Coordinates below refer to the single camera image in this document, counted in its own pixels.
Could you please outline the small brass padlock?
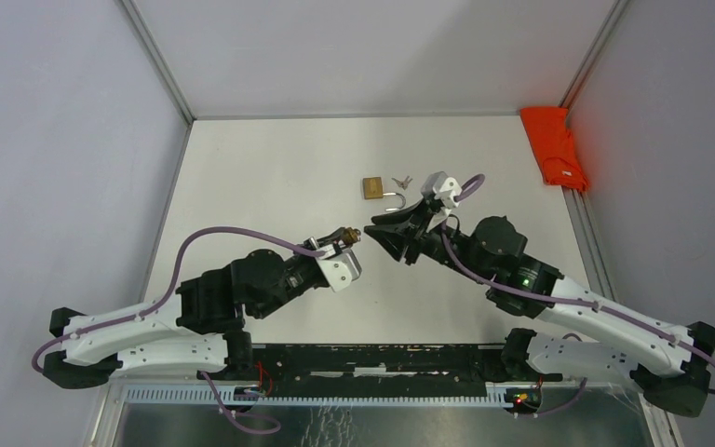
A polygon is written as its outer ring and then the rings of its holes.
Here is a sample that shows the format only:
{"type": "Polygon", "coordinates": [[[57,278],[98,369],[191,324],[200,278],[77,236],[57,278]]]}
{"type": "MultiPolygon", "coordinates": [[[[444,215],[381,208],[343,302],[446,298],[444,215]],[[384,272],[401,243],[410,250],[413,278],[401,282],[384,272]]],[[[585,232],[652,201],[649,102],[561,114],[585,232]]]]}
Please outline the small brass padlock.
{"type": "Polygon", "coordinates": [[[361,240],[361,232],[356,228],[346,227],[341,235],[341,241],[345,246],[353,246],[361,240]]]}

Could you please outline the silver key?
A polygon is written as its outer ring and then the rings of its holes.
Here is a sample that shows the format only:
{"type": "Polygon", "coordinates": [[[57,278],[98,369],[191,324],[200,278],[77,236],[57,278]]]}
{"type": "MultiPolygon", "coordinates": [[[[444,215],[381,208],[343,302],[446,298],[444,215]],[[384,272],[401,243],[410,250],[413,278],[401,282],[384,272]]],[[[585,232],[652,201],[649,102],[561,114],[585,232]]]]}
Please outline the silver key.
{"type": "Polygon", "coordinates": [[[412,177],[411,176],[406,176],[403,179],[397,179],[392,177],[391,180],[397,185],[398,188],[402,190],[407,190],[411,184],[412,177]]]}

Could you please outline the large brass padlock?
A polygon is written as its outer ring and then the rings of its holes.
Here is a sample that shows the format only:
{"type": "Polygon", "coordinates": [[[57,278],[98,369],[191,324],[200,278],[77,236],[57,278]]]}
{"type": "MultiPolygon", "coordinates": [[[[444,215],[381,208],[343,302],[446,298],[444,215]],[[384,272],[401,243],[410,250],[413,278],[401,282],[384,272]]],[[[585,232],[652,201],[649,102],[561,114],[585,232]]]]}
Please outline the large brass padlock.
{"type": "Polygon", "coordinates": [[[385,213],[400,211],[406,208],[407,200],[404,195],[384,189],[381,177],[366,177],[361,180],[361,195],[364,200],[394,199],[396,203],[384,208],[385,213]]]}

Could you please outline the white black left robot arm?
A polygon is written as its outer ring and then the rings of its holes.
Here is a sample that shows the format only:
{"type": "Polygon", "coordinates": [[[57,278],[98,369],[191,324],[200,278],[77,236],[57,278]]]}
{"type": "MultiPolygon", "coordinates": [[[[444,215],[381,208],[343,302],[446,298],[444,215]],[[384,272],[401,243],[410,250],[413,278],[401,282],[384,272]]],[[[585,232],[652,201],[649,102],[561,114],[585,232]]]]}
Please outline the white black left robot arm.
{"type": "Polygon", "coordinates": [[[359,231],[349,227],[301,244],[235,226],[198,230],[181,244],[158,299],[100,315],[53,310],[53,338],[33,353],[31,366],[64,389],[101,386],[130,373],[193,371],[201,379],[244,379],[256,363],[246,319],[267,318],[308,291],[350,286],[361,275],[352,250],[359,240],[359,231]],[[259,239],[292,255],[259,249],[183,280],[187,249],[216,234],[259,239]]]}

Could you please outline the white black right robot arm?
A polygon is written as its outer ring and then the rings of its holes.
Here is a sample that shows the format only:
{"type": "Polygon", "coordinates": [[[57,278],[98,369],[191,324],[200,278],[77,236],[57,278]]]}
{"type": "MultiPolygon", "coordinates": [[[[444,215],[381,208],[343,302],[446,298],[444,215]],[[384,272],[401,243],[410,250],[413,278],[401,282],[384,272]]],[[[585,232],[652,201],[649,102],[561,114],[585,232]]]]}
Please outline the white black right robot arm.
{"type": "Polygon", "coordinates": [[[424,199],[375,216],[365,234],[398,262],[415,264],[426,257],[485,285],[487,299],[511,316],[576,333],[575,339],[562,340],[513,329],[499,356],[504,379],[596,379],[632,388],[666,412],[701,414],[712,392],[714,327],[667,323],[600,296],[528,255],[526,237],[506,217],[486,217],[465,234],[436,223],[437,208],[424,199]]]}

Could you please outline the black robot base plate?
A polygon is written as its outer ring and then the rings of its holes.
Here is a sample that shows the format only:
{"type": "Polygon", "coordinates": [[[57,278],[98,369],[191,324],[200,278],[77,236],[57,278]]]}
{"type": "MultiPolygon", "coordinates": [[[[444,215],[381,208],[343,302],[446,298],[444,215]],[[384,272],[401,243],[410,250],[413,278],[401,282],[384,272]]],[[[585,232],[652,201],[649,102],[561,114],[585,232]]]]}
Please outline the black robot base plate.
{"type": "Polygon", "coordinates": [[[483,397],[488,384],[560,382],[501,344],[255,345],[252,366],[214,381],[254,384],[272,398],[483,397]]]}

